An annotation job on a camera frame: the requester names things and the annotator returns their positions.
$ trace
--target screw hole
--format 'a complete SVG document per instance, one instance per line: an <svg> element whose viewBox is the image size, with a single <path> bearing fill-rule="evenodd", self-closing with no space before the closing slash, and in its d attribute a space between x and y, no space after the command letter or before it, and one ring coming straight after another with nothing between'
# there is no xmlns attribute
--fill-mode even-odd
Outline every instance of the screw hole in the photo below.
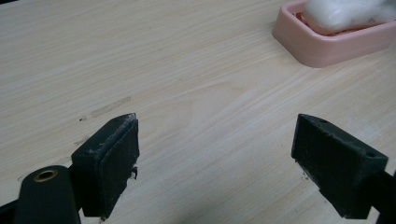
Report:
<svg viewBox="0 0 396 224"><path fill-rule="evenodd" d="M47 180L51 180L53 177L55 177L58 174L57 170L47 170L43 171L40 174L36 175L34 178L35 182L44 182Z"/></svg>
<svg viewBox="0 0 396 224"><path fill-rule="evenodd" d="M368 156L368 157L371 157L371 158L374 158L374 157L375 157L375 154L374 154L373 152L367 152L367 156Z"/></svg>

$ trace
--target wooden table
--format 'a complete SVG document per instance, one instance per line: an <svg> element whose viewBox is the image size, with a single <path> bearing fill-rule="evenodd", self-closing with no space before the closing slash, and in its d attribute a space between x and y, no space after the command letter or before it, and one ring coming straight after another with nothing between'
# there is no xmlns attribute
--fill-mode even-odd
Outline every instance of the wooden table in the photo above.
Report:
<svg viewBox="0 0 396 224"><path fill-rule="evenodd" d="M396 170L396 45L322 69L271 35L273 0L26 0L0 6L0 204L135 112L139 176L106 223L375 223L338 216L290 157L299 113ZM82 218L98 223L99 218Z"/></svg>

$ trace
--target white tissue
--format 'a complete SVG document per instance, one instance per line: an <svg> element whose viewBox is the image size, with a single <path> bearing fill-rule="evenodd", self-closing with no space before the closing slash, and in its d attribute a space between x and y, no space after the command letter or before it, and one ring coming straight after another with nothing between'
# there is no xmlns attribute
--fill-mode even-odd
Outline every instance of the white tissue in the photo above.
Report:
<svg viewBox="0 0 396 224"><path fill-rule="evenodd" d="M396 0L310 0L303 16L312 30L332 35L396 20Z"/></svg>

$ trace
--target table surface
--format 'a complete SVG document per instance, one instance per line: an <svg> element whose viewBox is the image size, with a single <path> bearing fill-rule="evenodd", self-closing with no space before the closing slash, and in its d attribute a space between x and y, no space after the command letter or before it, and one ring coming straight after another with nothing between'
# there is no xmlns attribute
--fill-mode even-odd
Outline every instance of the table surface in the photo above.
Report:
<svg viewBox="0 0 396 224"><path fill-rule="evenodd" d="M299 113L396 170L396 45L326 68L273 37L274 0L0 6L0 204L108 120L139 118L139 176L106 223L375 223L338 216L290 157ZM82 218L100 223L99 218Z"/></svg>

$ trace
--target pink container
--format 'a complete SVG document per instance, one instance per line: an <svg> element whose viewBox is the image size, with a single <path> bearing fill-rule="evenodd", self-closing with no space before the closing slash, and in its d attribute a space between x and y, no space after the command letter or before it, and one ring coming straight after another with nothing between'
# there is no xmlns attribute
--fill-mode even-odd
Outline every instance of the pink container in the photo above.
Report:
<svg viewBox="0 0 396 224"><path fill-rule="evenodd" d="M396 21L335 36L319 35L295 15L308 0L283 5L277 15L273 36L300 63L325 67L386 49L396 37Z"/></svg>

